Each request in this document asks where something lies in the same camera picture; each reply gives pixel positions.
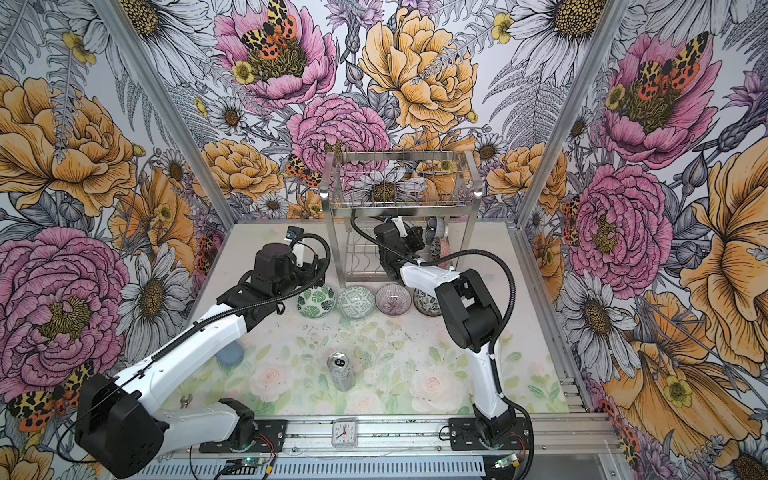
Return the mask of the dark grey petal bowl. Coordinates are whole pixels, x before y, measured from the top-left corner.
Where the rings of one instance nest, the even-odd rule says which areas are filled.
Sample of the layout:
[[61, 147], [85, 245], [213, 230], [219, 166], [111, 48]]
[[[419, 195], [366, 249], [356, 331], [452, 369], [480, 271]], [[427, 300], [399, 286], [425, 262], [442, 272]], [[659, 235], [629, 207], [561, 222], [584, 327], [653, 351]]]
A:
[[424, 229], [425, 243], [431, 245], [436, 239], [446, 238], [448, 231], [448, 224], [444, 217], [428, 217]]

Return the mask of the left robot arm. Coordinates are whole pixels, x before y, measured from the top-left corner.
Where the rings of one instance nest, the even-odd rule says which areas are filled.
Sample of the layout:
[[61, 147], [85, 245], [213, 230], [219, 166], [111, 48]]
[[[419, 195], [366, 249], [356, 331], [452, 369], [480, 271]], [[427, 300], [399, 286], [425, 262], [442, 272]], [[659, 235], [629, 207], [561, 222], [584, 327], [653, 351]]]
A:
[[202, 445], [249, 449], [258, 437], [253, 410], [222, 398], [203, 407], [166, 411], [166, 399], [222, 349], [254, 330], [285, 303], [322, 283], [331, 258], [300, 263], [301, 240], [268, 243], [254, 266], [223, 292], [201, 318], [135, 365], [113, 377], [96, 374], [80, 390], [75, 443], [119, 479], [139, 473], [157, 456]]

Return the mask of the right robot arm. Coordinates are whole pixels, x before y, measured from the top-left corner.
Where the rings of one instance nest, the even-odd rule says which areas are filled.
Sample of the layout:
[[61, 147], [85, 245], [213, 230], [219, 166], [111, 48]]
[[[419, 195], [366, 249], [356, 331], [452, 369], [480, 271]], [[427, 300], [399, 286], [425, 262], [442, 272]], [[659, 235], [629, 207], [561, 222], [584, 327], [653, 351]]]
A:
[[[480, 249], [460, 250], [425, 261], [418, 255], [424, 248], [421, 230], [405, 225], [399, 217], [377, 225], [370, 242], [378, 247], [379, 262], [390, 279], [437, 301], [450, 338], [468, 358], [479, 437], [489, 447], [500, 445], [515, 425], [516, 413], [522, 410], [503, 392], [495, 354], [516, 301], [515, 280], [508, 265], [497, 255]], [[509, 286], [505, 311], [499, 309], [478, 271], [440, 267], [464, 256], [483, 257], [501, 268]]]

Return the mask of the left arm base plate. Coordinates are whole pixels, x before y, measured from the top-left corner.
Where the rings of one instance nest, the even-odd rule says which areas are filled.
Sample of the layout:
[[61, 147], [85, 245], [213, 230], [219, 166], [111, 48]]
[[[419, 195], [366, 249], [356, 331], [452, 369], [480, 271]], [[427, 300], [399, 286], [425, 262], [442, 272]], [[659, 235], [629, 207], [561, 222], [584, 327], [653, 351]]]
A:
[[241, 421], [225, 440], [202, 443], [203, 454], [280, 453], [286, 438], [288, 422], [282, 419]]

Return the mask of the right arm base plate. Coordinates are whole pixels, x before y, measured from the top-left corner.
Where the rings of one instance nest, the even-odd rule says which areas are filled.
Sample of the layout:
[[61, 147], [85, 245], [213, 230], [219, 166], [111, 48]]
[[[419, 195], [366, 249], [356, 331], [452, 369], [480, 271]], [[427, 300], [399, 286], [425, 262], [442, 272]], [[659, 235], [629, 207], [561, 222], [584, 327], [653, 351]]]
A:
[[512, 423], [482, 426], [476, 418], [448, 419], [450, 447], [453, 451], [530, 451], [531, 423], [518, 416]]

